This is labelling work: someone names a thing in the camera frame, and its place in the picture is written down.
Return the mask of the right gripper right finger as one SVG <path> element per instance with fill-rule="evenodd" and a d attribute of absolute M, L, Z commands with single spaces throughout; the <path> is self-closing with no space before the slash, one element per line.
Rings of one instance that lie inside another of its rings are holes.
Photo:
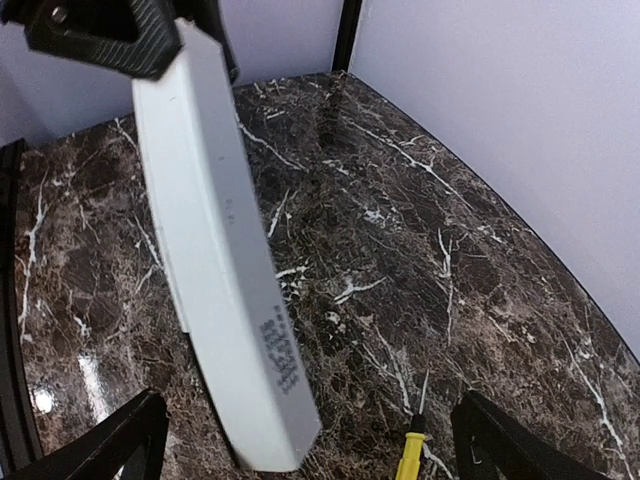
<path fill-rule="evenodd" d="M 540 440 L 477 391 L 451 413 L 461 479 L 602 479 L 604 476 Z"/>

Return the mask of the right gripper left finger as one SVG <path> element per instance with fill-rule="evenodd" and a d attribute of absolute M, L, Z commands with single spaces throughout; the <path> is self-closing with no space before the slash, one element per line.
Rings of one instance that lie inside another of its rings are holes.
<path fill-rule="evenodd" d="M 36 460 L 9 479 L 158 479 L 169 414 L 152 389 L 129 402 L 63 448 Z"/>

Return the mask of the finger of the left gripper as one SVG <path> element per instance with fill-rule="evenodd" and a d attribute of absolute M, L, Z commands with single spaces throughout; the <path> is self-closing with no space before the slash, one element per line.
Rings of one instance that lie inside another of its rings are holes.
<path fill-rule="evenodd" d="M 180 51 L 170 1 L 3 1 L 1 22 L 23 27 L 43 54 L 158 79 Z"/>
<path fill-rule="evenodd" d="M 222 11 L 218 0 L 193 0 L 192 16 L 195 25 L 216 40 L 222 47 L 227 73 L 230 80 L 239 76 L 233 51 L 224 27 Z"/>

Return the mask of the yellow handled screwdriver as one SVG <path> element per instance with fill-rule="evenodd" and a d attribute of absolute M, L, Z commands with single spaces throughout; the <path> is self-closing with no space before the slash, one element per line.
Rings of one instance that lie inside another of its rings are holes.
<path fill-rule="evenodd" d="M 418 410 L 413 413 L 402 456 L 396 469 L 395 480 L 416 480 L 420 471 L 421 455 L 426 439 L 425 401 L 430 371 L 427 370 L 421 388 Z"/>

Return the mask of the white remote control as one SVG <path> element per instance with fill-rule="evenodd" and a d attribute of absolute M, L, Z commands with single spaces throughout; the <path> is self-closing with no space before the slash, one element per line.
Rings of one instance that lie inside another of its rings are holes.
<path fill-rule="evenodd" d="M 321 423 L 276 278 L 221 46 L 178 20 L 179 52 L 132 84 L 147 196 L 175 310 L 243 465 L 298 469 Z"/>

